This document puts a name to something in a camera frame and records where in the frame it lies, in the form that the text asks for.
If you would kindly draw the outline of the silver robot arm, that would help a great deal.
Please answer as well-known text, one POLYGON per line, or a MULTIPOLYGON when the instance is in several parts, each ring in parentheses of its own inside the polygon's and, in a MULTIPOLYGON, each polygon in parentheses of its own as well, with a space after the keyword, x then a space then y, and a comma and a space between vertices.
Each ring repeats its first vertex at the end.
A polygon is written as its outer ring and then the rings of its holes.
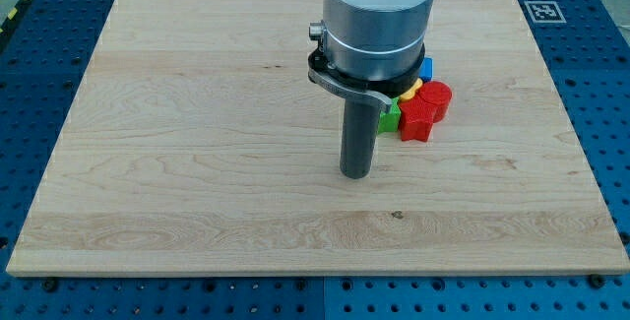
POLYGON ((338 71, 359 80, 398 77, 419 60, 433 0, 323 0, 309 27, 338 71))

